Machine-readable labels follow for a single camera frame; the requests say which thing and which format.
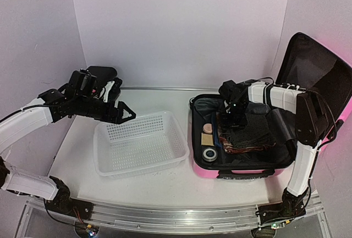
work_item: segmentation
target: suitcase handle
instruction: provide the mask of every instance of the suitcase handle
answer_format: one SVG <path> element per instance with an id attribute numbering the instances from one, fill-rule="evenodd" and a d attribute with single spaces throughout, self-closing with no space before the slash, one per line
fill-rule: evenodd
<path id="1" fill-rule="evenodd" d="M 259 173 L 234 173 L 231 170 L 219 171 L 218 179 L 260 179 L 272 176 L 275 169 L 267 169 Z"/>

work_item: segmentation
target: plastic basket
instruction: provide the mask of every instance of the plastic basket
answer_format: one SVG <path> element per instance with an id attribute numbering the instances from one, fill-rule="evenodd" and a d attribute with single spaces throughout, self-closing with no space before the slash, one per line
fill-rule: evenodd
<path id="1" fill-rule="evenodd" d="M 98 124 L 93 153 L 97 173 L 119 179 L 176 167 L 189 148 L 174 115 L 158 112 L 122 125 Z"/>

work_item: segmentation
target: white wall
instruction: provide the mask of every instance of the white wall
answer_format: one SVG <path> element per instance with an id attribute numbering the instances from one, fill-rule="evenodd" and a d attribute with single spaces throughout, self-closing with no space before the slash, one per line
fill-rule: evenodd
<path id="1" fill-rule="evenodd" d="M 270 73 L 287 0 L 74 0 L 88 65 L 124 86 L 220 87 Z"/>
<path id="2" fill-rule="evenodd" d="M 73 0 L 0 1 L 0 118 L 85 67 Z M 69 128 L 64 119 L 14 144 L 9 161 L 46 175 Z M 0 191 L 0 237 L 13 237 L 25 198 Z"/>
<path id="3" fill-rule="evenodd" d="M 352 65 L 352 0 L 288 0 L 282 38 L 273 68 L 278 73 L 289 39 L 304 32 Z M 351 237 L 352 118 L 336 142 L 323 152 L 315 183 L 323 200 L 333 237 Z"/>

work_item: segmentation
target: dark folded garment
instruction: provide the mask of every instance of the dark folded garment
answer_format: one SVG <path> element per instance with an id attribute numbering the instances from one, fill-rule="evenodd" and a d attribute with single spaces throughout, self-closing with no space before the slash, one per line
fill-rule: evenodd
<path id="1" fill-rule="evenodd" d="M 270 132 L 264 115 L 246 114 L 247 126 L 242 130 L 225 130 L 218 125 L 219 140 L 226 153 L 237 154 L 263 151 L 275 146 L 276 139 Z"/>

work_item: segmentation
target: open suitcase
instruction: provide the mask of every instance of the open suitcase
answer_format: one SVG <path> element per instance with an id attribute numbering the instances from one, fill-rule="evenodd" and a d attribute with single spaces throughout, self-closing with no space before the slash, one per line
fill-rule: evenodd
<path id="1" fill-rule="evenodd" d="M 276 83 L 317 88 L 330 106 L 338 128 L 352 111 L 352 68 L 305 34 L 297 33 L 291 38 Z M 216 112 L 223 102 L 219 94 L 198 95 L 191 100 L 193 169 L 197 175 L 220 179 L 265 178 L 281 173 L 292 164 L 296 154 L 294 114 L 258 103 L 250 103 L 246 115 L 253 116 L 253 120 L 265 117 L 276 139 L 275 145 L 265 151 L 230 154 L 225 153 L 214 135 L 217 158 L 205 161 L 201 145 L 203 126 L 211 123 L 213 131 L 217 132 Z M 251 132 L 255 125 L 249 120 Z M 331 132 L 327 132 L 326 138 L 331 136 Z"/>

